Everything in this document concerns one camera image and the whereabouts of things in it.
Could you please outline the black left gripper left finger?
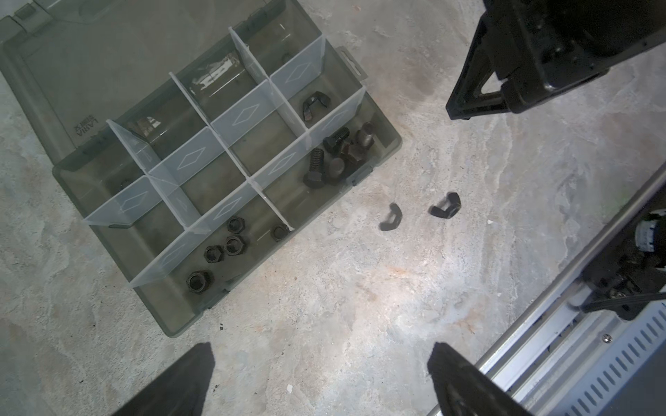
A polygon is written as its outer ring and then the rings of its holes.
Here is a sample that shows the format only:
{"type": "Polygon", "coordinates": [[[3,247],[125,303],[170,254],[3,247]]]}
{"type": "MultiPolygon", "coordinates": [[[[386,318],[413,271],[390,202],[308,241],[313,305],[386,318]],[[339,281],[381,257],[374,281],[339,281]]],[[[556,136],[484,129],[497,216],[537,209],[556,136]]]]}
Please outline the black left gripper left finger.
{"type": "Polygon", "coordinates": [[[214,367],[211,343],[198,343],[114,415],[201,415],[214,367]]]}

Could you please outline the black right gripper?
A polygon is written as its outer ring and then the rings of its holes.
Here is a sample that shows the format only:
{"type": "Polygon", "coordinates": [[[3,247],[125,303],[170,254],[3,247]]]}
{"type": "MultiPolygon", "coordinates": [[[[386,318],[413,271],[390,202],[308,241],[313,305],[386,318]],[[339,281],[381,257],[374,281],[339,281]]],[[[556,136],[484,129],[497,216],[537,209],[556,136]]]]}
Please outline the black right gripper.
{"type": "Polygon", "coordinates": [[[665,42],[663,1],[487,1],[449,118],[520,114],[665,42]]]}

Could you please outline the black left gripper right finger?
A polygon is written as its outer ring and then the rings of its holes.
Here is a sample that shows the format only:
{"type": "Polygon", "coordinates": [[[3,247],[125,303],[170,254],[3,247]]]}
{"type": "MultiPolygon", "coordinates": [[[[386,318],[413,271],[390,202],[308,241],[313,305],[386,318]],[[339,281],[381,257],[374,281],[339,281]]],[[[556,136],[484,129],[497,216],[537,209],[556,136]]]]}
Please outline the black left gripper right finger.
{"type": "Polygon", "coordinates": [[[443,415],[530,415],[447,343],[435,343],[428,372],[443,415]]]}

